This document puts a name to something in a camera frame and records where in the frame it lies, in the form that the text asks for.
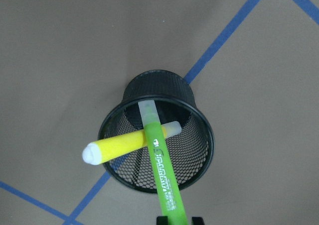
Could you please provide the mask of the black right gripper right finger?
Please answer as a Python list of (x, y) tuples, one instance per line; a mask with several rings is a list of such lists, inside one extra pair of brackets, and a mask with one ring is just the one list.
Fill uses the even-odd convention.
[(192, 217), (191, 218), (192, 225), (205, 225), (204, 219), (202, 217)]

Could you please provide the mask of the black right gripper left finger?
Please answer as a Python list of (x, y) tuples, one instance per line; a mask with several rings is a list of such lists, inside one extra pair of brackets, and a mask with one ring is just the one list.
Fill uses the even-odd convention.
[(167, 216), (159, 216), (156, 218), (156, 225), (168, 225)]

